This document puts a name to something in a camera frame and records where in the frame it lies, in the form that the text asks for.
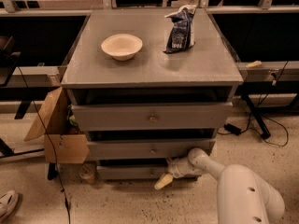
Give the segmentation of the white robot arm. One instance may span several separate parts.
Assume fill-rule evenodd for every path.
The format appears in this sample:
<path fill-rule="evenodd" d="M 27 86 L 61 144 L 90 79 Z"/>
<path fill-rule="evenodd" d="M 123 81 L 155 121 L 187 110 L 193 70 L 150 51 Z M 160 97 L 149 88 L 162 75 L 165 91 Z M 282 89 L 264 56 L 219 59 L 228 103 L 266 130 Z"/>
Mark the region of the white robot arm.
<path fill-rule="evenodd" d="M 280 193 L 254 173 L 239 165 L 223 165 L 203 149 L 191 149 L 187 156 L 170 160 L 167 172 L 156 182 L 157 190 L 174 178 L 209 173 L 217 181 L 218 224 L 272 224 L 283 218 L 285 203 Z"/>

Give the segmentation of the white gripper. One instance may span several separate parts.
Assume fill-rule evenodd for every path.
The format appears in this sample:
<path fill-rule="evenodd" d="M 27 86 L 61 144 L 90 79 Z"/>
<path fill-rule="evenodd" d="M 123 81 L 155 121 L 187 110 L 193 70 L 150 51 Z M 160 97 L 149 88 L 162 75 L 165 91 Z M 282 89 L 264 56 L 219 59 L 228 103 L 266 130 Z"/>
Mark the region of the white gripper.
<path fill-rule="evenodd" d="M 185 176 L 202 175 L 201 169 L 195 168 L 187 157 L 173 159 L 168 163 L 167 171 L 169 174 L 163 174 L 154 185 L 156 190 L 162 189 L 173 181 L 174 178 L 182 178 Z"/>

